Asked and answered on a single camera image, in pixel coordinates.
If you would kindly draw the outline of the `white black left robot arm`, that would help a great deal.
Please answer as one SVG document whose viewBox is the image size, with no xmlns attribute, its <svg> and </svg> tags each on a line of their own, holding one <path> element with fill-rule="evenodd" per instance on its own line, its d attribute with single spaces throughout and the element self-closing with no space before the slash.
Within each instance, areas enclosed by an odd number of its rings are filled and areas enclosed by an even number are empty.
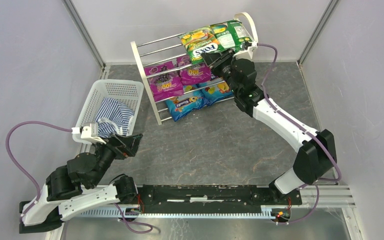
<svg viewBox="0 0 384 240">
<path fill-rule="evenodd" d="M 45 233 L 71 218 L 107 204 L 131 204 L 138 196 L 132 177 L 122 174 L 113 183 L 96 189 L 114 160 L 135 157 L 143 134 L 111 134 L 92 143 L 93 153 L 83 152 L 56 168 L 45 180 L 38 199 L 21 202 L 20 234 Z"/>
</svg>

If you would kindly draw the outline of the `green yellow Fox's candy bag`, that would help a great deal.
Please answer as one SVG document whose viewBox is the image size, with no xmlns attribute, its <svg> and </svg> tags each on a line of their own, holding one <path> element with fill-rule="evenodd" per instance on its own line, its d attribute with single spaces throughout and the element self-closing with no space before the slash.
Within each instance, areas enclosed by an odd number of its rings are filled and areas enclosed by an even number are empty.
<svg viewBox="0 0 384 240">
<path fill-rule="evenodd" d="M 185 32 L 178 38 L 193 65 L 204 61 L 203 53 L 220 53 L 225 50 L 210 26 Z"/>
</svg>

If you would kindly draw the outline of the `purple grape candy bag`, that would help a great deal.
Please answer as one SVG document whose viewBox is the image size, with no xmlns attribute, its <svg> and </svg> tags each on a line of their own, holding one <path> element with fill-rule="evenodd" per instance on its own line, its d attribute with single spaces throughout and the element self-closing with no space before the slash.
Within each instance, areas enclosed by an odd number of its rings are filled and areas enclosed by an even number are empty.
<svg viewBox="0 0 384 240">
<path fill-rule="evenodd" d="M 179 70 L 180 81 L 184 86 L 197 85 L 211 80 L 212 73 L 205 63 L 197 63 Z"/>
<path fill-rule="evenodd" d="M 145 67 L 144 72 L 149 76 L 172 70 L 175 67 L 174 63 L 170 60 L 159 65 Z M 156 102 L 184 94 L 183 84 L 177 71 L 149 77 L 147 80 Z"/>
</svg>

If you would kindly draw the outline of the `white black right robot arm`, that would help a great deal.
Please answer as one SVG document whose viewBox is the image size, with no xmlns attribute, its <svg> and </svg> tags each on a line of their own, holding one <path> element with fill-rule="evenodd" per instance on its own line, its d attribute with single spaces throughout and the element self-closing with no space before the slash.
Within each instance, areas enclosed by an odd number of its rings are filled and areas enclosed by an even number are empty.
<svg viewBox="0 0 384 240">
<path fill-rule="evenodd" d="M 307 126 L 275 104 L 257 85 L 254 62 L 237 59 L 232 50 L 203 53 L 202 58 L 211 72 L 227 83 L 236 106 L 275 131 L 297 153 L 292 167 L 269 184 L 274 193 L 281 197 L 311 185 L 337 166 L 333 134 Z"/>
</svg>

